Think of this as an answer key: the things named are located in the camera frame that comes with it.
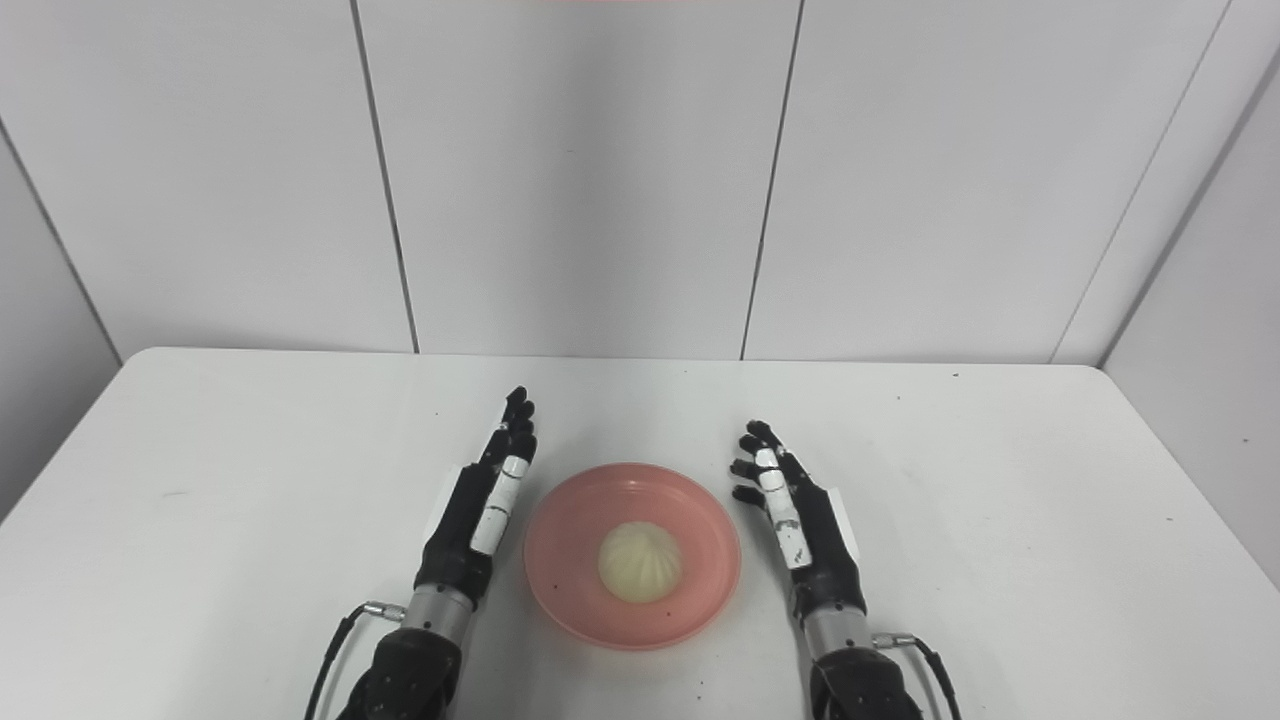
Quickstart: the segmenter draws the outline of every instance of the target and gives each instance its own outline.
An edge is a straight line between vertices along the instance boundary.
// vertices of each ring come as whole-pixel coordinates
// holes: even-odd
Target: steamed bun
[[[604,587],[626,602],[653,602],[680,583],[680,546],[653,523],[622,523],[600,543]]]

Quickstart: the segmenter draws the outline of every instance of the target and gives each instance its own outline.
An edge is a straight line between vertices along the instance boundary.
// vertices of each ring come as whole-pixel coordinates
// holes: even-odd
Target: white wall
[[[748,357],[1048,361],[1226,5],[810,0]]]
[[[157,345],[1093,363],[1274,0],[0,0],[0,113]]]
[[[0,519],[116,368],[0,133]]]
[[[3,0],[0,114],[123,355],[411,347],[347,0]]]
[[[737,357],[797,8],[361,3],[422,350]]]
[[[1280,584],[1277,193],[1272,78],[1106,370]]]

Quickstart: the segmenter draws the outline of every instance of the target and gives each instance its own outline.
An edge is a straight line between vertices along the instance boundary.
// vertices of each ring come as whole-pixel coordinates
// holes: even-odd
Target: pink plate
[[[684,573],[667,597],[635,605],[605,589],[600,542],[644,520],[680,544]],[[561,626],[617,650],[654,650],[705,628],[737,585],[742,555],[728,514],[689,478],[640,462],[602,465],[553,489],[529,524],[525,571],[534,597]]]

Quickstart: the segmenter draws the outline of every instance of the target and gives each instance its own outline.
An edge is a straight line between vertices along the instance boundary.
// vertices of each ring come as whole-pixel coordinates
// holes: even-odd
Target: robotic arm
[[[924,653],[952,720],[960,720],[937,653],[913,635],[873,637],[868,629],[867,601],[846,543],[847,520],[838,493],[815,484],[767,423],[748,423],[739,446],[751,460],[735,460],[730,470],[754,486],[736,487],[733,497],[765,511],[791,574],[791,612],[813,659],[814,720],[919,720],[901,669],[878,650],[909,644]]]
[[[307,706],[312,720],[333,657],[361,614],[398,620],[378,642],[338,720],[439,720],[453,701],[462,641],[493,577],[493,555],[507,529],[520,482],[538,450],[534,404],[524,387],[507,396],[502,421],[480,460],[458,474],[426,546],[407,607],[366,602],[343,619],[325,653]]]
[[[329,666],[360,615],[399,628],[378,643],[369,670],[338,720],[442,720],[462,667],[462,643],[489,588],[493,555],[538,448],[534,404],[525,388],[507,396],[506,410],[479,461],[457,478],[444,514],[422,548],[406,607],[365,602],[342,620],[325,652],[306,720],[314,720]],[[909,634],[872,635],[858,564],[846,544],[847,521],[835,491],[817,486],[762,421],[748,424],[740,446],[751,460],[731,470],[754,483],[733,497],[765,511],[792,582],[792,615],[809,646],[809,694],[814,720],[919,720],[920,710],[897,664],[879,648],[915,646],[942,687],[952,720],[960,720],[942,661]]]

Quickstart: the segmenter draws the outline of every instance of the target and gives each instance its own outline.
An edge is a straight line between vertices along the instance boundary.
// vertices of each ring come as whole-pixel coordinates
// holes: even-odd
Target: white table
[[[338,618],[407,600],[517,383],[540,450],[461,720],[805,716],[777,551],[728,500],[753,416],[841,487],[873,629],[941,651],[968,719],[1280,714],[1280,593],[1096,370],[204,350],[134,356],[0,525],[0,712],[301,716]],[[518,561],[540,496],[617,460],[705,484],[742,541],[727,610],[668,650],[568,638]],[[361,620],[330,714],[390,629]]]

